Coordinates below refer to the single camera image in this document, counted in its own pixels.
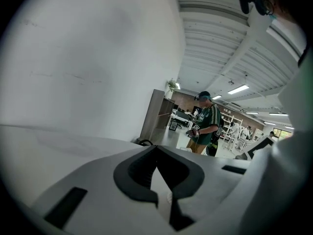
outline hand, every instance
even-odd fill
[[[186,134],[191,136],[191,137],[197,138],[197,137],[199,137],[200,132],[198,130],[191,129],[191,130],[187,131]]]

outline black slot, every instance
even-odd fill
[[[235,172],[235,173],[238,173],[238,174],[242,174],[242,175],[244,175],[244,173],[246,172],[246,169],[234,167],[234,166],[231,166],[231,165],[225,165],[222,169],[223,170],[228,170],[228,171],[231,171],[231,172]]]
[[[60,202],[45,216],[45,221],[62,229],[74,213],[80,202],[87,194],[87,190],[74,187]]]

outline ceiling light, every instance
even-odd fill
[[[288,116],[288,114],[285,113],[270,113],[272,116]]]
[[[218,98],[220,98],[220,97],[222,97],[221,95],[218,95],[218,96],[215,96],[214,98],[212,98],[213,100],[215,100],[215,99],[218,99]]]
[[[237,92],[241,92],[241,91],[246,90],[246,89],[249,89],[249,86],[248,85],[242,85],[242,86],[240,86],[240,87],[238,87],[232,91],[229,91],[228,94],[235,94]]]
[[[264,122],[265,124],[276,125],[275,123]]]

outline brick wall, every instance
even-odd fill
[[[175,101],[176,104],[178,104],[178,106],[180,108],[182,108],[183,110],[189,110],[192,111],[192,109],[194,108],[194,106],[199,106],[199,101],[195,101],[194,100],[194,96],[190,96],[190,95],[186,95],[184,93],[180,93],[180,92],[174,92],[172,95],[172,100]],[[224,109],[229,110],[228,108],[218,104],[217,105],[220,109],[221,112],[225,113]],[[256,128],[258,128],[259,130],[263,130],[264,126],[261,125],[260,123],[238,113],[235,112],[233,110],[231,111],[231,116],[234,116],[237,119],[242,119],[243,123],[242,126],[247,127],[248,125],[251,126],[251,130],[254,132]]]

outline khaki pants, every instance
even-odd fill
[[[206,148],[205,144],[196,144],[192,139],[189,140],[187,144],[187,148],[190,148],[193,153],[201,154],[203,150]]]

